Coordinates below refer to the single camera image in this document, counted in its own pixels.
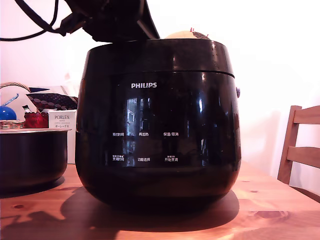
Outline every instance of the white wall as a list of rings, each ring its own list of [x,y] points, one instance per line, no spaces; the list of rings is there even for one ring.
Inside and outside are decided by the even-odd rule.
[[[50,21],[53,0],[27,2]],[[148,4],[162,38],[192,27],[228,47],[241,88],[242,159],[276,177],[290,105],[320,105],[319,1],[148,0]],[[69,14],[66,4],[60,5],[59,19]],[[13,1],[1,0],[1,36],[37,29]],[[2,42],[1,81],[31,87],[63,85],[69,74],[69,82],[76,85],[87,50],[97,44],[83,31],[65,38],[46,33],[25,42]],[[319,127],[302,126],[298,145],[320,147],[319,135]],[[291,183],[320,194],[317,176],[319,169],[295,164]]]

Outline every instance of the wooden table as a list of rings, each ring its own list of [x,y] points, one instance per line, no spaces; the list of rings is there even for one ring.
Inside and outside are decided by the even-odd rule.
[[[202,213],[130,215],[82,186],[1,199],[2,240],[320,240],[320,204],[242,162],[232,190]]]

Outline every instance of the round object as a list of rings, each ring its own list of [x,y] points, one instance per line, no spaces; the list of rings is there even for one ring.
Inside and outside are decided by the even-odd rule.
[[[17,120],[17,115],[12,108],[0,106],[0,120]]]
[[[84,72],[75,163],[93,196],[119,208],[172,210],[202,208],[229,192],[241,152],[224,45],[103,45],[89,52]]]
[[[67,167],[67,130],[0,131],[0,193],[54,182]]]
[[[206,39],[210,40],[208,38],[209,35],[204,35],[197,31],[179,31],[175,32],[169,36],[166,37],[166,39]]]

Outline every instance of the patterned fabric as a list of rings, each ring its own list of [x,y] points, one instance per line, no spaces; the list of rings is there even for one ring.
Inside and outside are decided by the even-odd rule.
[[[40,112],[43,109],[76,110],[78,107],[77,97],[58,93],[29,93],[27,96]]]

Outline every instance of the blue object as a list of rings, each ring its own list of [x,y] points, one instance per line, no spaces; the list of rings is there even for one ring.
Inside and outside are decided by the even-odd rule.
[[[17,120],[17,115],[12,108],[0,106],[0,120]]]

